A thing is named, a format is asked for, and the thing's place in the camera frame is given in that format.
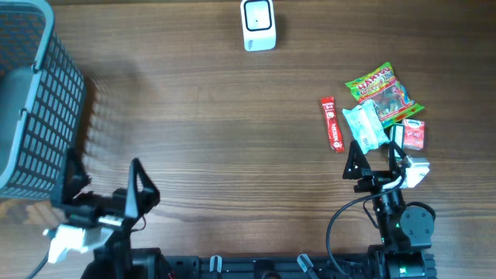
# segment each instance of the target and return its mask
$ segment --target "candy bag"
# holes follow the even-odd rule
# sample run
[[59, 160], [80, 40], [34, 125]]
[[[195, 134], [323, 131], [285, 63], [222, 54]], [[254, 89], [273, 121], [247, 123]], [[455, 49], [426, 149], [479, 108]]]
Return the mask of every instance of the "candy bag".
[[374, 72], [345, 84], [359, 104], [369, 99], [374, 101], [383, 128], [424, 109], [408, 98], [405, 87], [395, 77], [389, 62]]
[[331, 148], [337, 153], [344, 152], [343, 136], [339, 129], [338, 119], [336, 118], [336, 105], [334, 104], [334, 97], [325, 97], [321, 101], [324, 108], [325, 120], [327, 122], [327, 135]]
[[374, 101], [366, 100], [352, 110], [343, 109], [343, 114], [363, 154], [379, 148], [384, 143], [389, 143], [388, 136], [384, 133], [381, 121], [377, 117]]

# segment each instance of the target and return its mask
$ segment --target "gray plastic basket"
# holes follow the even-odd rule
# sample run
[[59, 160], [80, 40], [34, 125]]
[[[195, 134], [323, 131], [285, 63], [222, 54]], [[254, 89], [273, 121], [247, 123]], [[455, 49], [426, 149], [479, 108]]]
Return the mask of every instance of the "gray plastic basket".
[[48, 198], [86, 87], [43, 0], [0, 0], [0, 196]]

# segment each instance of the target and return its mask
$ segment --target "red candy stick package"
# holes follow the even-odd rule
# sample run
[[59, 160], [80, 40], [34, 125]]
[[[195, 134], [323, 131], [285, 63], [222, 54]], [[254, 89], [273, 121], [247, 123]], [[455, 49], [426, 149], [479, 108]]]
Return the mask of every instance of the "red candy stick package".
[[321, 100], [324, 108], [325, 119], [327, 120], [327, 134], [331, 148], [337, 153], [344, 152], [343, 136], [339, 130], [338, 119], [336, 118], [336, 105], [334, 105], [334, 97], [325, 97]]

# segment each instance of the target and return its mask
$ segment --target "white package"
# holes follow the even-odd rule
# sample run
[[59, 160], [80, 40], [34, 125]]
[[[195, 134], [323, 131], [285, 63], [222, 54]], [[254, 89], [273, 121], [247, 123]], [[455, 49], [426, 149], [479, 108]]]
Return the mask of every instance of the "white package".
[[384, 143], [389, 143], [388, 136], [377, 116], [373, 100], [366, 100], [352, 110], [343, 109], [343, 114], [363, 154], [379, 148]]

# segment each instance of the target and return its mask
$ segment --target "red snack wrapper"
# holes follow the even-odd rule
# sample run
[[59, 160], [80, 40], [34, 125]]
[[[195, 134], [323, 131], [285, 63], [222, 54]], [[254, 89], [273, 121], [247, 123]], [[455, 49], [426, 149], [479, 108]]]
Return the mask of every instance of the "red snack wrapper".
[[339, 130], [338, 119], [336, 118], [336, 105], [334, 105], [334, 97], [325, 97], [321, 100], [324, 108], [325, 119], [327, 120], [327, 134], [331, 148], [337, 153], [344, 152], [343, 136]]
[[424, 148], [425, 123], [423, 121], [403, 119], [405, 139], [403, 146], [413, 150]]

